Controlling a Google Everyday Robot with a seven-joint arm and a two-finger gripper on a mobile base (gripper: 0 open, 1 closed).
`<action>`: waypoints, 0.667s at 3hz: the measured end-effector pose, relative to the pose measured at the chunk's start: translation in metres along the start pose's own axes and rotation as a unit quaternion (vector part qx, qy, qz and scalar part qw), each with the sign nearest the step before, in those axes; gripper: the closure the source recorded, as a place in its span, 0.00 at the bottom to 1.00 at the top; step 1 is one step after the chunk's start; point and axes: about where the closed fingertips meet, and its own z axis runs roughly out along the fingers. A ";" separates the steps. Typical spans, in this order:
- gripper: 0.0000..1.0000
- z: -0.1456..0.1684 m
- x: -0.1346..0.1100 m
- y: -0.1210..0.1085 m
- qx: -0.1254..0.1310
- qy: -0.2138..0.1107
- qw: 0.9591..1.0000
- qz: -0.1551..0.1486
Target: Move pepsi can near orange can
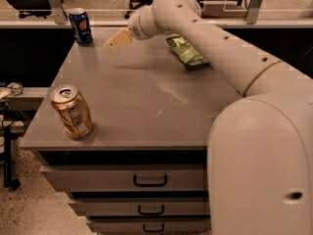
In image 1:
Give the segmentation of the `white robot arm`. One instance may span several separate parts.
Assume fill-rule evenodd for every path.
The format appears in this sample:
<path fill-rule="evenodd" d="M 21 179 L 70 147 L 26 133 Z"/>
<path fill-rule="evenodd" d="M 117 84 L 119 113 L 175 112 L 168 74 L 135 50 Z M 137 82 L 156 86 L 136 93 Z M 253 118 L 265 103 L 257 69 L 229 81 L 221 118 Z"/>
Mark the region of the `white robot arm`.
<path fill-rule="evenodd" d="M 313 235 L 313 80 L 201 18 L 192 0 L 154 0 L 110 38 L 184 36 L 241 95 L 211 127 L 212 235 Z"/>

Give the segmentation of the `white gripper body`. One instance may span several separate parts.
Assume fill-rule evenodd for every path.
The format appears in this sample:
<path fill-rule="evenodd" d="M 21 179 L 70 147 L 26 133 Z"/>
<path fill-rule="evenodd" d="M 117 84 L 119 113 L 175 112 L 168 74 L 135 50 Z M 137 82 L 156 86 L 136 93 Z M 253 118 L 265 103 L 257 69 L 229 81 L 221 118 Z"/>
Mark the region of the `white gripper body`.
<path fill-rule="evenodd" d="M 128 20 L 128 28 L 130 29 L 134 38 L 138 40 L 149 39 L 153 35 L 150 33 L 152 25 L 150 19 L 152 18 L 151 9 L 143 7 L 131 14 Z"/>

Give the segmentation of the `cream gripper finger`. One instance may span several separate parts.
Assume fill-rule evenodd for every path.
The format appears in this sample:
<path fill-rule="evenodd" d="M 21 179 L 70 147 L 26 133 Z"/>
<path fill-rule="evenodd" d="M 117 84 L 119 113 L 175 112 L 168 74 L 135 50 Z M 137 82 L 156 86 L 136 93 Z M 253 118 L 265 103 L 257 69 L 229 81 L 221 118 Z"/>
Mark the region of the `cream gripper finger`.
<path fill-rule="evenodd" d="M 129 28 L 123 28 L 115 33 L 110 39 L 105 42 L 105 46 L 109 50 L 114 50 L 130 44 L 132 42 L 133 36 Z"/>

